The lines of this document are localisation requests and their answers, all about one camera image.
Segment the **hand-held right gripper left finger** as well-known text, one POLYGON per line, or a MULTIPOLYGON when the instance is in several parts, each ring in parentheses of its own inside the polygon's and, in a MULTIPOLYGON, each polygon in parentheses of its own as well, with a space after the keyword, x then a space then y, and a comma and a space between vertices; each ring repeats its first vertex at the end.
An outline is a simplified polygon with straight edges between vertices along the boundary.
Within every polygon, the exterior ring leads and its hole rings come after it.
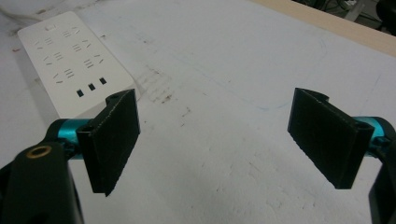
POLYGON ((116 187, 140 134, 135 90, 106 98, 106 107, 92 119, 57 119, 47 132, 71 158, 80 156, 95 193, 109 195, 116 187))

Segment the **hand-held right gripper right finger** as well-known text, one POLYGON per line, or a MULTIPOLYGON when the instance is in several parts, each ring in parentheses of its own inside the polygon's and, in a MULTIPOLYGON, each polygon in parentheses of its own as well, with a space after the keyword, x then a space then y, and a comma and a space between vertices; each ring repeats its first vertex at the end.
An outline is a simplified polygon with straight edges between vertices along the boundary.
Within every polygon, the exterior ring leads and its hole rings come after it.
POLYGON ((396 126, 380 117, 351 117, 317 91, 294 90, 288 132, 336 189, 351 189, 364 156, 382 160, 396 126))

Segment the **white power strip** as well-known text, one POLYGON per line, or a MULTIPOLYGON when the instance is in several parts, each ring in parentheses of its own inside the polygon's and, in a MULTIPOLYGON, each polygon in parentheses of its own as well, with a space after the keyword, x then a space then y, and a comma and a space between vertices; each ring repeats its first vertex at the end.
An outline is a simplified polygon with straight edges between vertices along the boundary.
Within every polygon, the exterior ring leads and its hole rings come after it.
POLYGON ((62 119, 87 119, 107 96, 136 89, 132 76, 73 11, 18 31, 18 36, 62 119))

